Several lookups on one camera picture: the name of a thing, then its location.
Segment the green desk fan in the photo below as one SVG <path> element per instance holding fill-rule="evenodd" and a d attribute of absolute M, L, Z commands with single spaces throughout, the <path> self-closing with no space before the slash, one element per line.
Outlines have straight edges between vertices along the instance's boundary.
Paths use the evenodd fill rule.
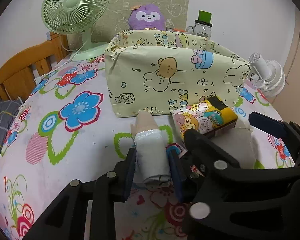
<path fill-rule="evenodd" d="M 83 46 L 74 51 L 73 61 L 86 60 L 104 54 L 108 43 L 91 42 L 91 26 L 101 17 L 109 0 L 44 0 L 42 20 L 53 32 L 71 34 L 82 32 Z"/>

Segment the white cord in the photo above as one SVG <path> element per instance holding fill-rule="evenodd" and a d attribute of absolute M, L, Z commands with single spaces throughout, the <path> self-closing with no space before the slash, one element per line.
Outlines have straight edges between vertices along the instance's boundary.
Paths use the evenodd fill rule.
<path fill-rule="evenodd" d="M 59 35 L 59 40 L 60 40 L 60 45 L 61 45 L 61 47 L 62 47 L 64 50 L 66 50 L 66 51 L 70 51 L 70 52 L 73 52 L 73 51 L 75 51 L 75 50 L 76 50 L 76 49 L 73 49 L 73 50 L 66 49 L 66 48 L 63 46 L 63 44 L 62 44 L 61 35 Z"/>
<path fill-rule="evenodd" d="M 93 26 L 93 30 L 92 30 L 92 32 L 91 32 L 91 35 L 90 35 L 90 38 L 91 38 L 91 36 L 92 36 L 92 34 L 93 34 L 93 32 L 94 32 L 94 30 L 95 30 L 95 25 Z M 52 72 L 54 72 L 54 71 L 56 71 L 56 70 L 58 70 L 59 68 L 61 68 L 61 67 L 63 67 L 65 64 L 67 64 L 67 63 L 69 63 L 70 61 L 72 61 L 72 59 L 74 58 L 74 56 L 75 55 L 77 55 L 79 52 L 80 52 L 80 50 L 86 45 L 86 43 L 87 43 L 88 41 L 86 41 L 73 55 L 71 55 L 71 57 L 65 62 L 65 63 L 63 63 L 61 66 L 59 66 L 59 67 L 57 67 L 57 68 L 55 68 L 55 69 L 53 69 L 53 70 L 51 70 L 49 73 L 47 73 L 47 74 L 43 74 L 42 76 L 40 76 L 40 77 L 36 77 L 36 78 L 34 78 L 34 81 L 35 81 L 35 83 L 36 83 L 36 85 L 38 85 L 41 81 L 42 81 L 42 79 L 44 78 L 44 77 L 46 77 L 47 75 L 49 75 L 50 73 L 52 73 Z"/>

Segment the cartoon tissue pack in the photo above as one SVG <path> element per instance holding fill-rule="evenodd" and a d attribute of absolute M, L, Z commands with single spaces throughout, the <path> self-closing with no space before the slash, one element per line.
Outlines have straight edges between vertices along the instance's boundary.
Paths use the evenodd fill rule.
<path fill-rule="evenodd" d="M 172 117 L 182 139 L 189 129 L 195 129 L 208 138 L 220 135 L 233 128 L 238 119 L 234 111 L 215 95 L 172 111 Z"/>
<path fill-rule="evenodd" d="M 169 114 L 218 95 L 233 106 L 249 62 L 204 37 L 159 30 L 125 30 L 105 52 L 110 102 L 117 117 Z"/>

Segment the bed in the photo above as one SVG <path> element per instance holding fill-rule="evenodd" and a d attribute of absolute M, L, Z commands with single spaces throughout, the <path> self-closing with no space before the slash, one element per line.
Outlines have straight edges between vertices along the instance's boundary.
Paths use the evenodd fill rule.
<path fill-rule="evenodd" d="M 67 54 L 65 35 L 50 33 L 50 40 L 25 49 L 0 68 L 0 153 L 6 142 L 7 132 L 19 112 L 19 107 L 35 87 L 33 67 L 39 75 L 51 70 L 51 56 L 59 62 Z"/>
<path fill-rule="evenodd" d="M 45 66 L 43 58 L 34 60 Z M 13 73 L 23 71 L 28 63 Z M 30 84 L 31 73 L 25 71 Z M 6 82 L 14 74 L 0 79 L 3 100 L 17 97 L 16 92 L 10 92 L 10 83 Z M 32 90 L 24 86 L 22 91 L 24 104 L 7 133 L 9 136 L 2 145 L 0 156 L 0 228 L 8 239 L 13 240 L 22 239 L 31 230 L 33 223 L 71 180 L 97 179 L 123 160 L 134 145 L 130 124 L 135 118 L 118 119 L 112 111 L 110 98 L 114 95 L 107 87 L 104 55 L 69 62 L 49 73 L 37 86 L 32 84 Z M 280 119 L 249 81 L 242 87 L 233 110 L 243 122 L 248 122 L 252 111 Z M 167 151 L 181 152 L 182 145 L 172 117 L 160 115 L 155 116 L 155 120 L 166 139 Z M 282 140 L 258 129 L 252 136 L 256 144 L 253 168 L 294 165 Z M 133 183 L 128 201 L 115 203 L 117 239 L 183 239 L 186 235 L 181 224 L 186 208 L 186 204 L 178 203 L 172 186 L 157 189 Z M 89 217 L 88 211 L 86 239 Z"/>

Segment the wooden headboard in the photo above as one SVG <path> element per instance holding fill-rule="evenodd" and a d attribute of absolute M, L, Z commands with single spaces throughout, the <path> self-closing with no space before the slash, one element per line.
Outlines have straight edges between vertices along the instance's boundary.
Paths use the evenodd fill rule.
<path fill-rule="evenodd" d="M 31 65 L 35 65 L 41 76 L 51 70 L 50 56 L 55 55 L 59 62 L 69 53 L 60 44 L 61 40 L 63 46 L 69 49 L 66 35 L 51 32 L 50 36 L 51 40 L 19 52 L 0 68 L 1 100 L 16 100 L 20 96 L 26 101 L 35 87 Z"/>

